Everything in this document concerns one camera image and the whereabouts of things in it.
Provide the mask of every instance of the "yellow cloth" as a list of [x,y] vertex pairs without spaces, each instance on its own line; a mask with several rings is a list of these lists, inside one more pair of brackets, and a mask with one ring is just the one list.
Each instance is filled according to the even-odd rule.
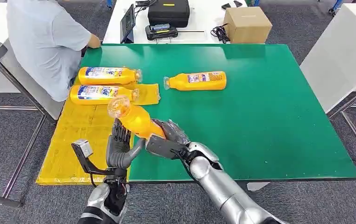
[[[41,185],[91,184],[71,147],[77,139],[87,139],[93,149],[89,157],[98,168],[105,169],[108,136],[114,120],[107,113],[107,105],[76,105],[65,102],[60,119],[44,159],[36,183]],[[101,183],[104,176],[94,175]]]
[[127,84],[121,86],[130,90],[140,90],[140,97],[133,102],[134,105],[151,105],[159,103],[159,84]]

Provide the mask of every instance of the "black case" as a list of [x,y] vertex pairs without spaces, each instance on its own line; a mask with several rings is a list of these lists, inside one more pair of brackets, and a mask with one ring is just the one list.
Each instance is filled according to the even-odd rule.
[[188,0],[157,0],[148,10],[151,26],[169,23],[172,27],[186,27],[189,15]]

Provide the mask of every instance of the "man's arm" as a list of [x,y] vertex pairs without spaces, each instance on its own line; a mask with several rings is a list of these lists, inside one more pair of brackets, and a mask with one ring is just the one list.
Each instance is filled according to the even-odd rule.
[[100,39],[76,22],[65,10],[53,20],[52,34],[57,46],[64,46],[80,51],[84,47],[99,48]]
[[101,41],[96,35],[91,34],[91,37],[90,37],[90,40],[89,40],[89,43],[87,44],[87,46],[90,48],[99,48],[101,46]]

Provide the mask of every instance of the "detergent bottle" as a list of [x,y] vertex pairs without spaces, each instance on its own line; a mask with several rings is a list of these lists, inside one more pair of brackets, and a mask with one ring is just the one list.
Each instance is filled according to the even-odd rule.
[[162,128],[150,119],[149,113],[141,106],[132,105],[126,96],[111,99],[108,113],[140,138],[149,139],[152,133],[165,138]]
[[188,90],[223,90],[226,87],[226,74],[223,71],[181,73],[175,77],[164,77],[164,88]]
[[83,67],[79,70],[78,77],[83,85],[129,84],[142,81],[140,69],[128,68]]
[[107,105],[112,98],[122,95],[130,101],[136,101],[139,98],[139,89],[129,90],[110,85],[74,85],[70,98],[79,105]]

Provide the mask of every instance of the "bottle label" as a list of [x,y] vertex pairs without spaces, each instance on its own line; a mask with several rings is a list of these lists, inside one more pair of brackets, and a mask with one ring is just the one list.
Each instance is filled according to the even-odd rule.
[[79,87],[79,99],[109,99],[116,97],[118,94],[118,86],[102,86],[102,85],[82,85]]
[[188,74],[189,83],[220,81],[222,74],[218,71]]
[[86,78],[114,78],[121,76],[123,68],[88,67]]

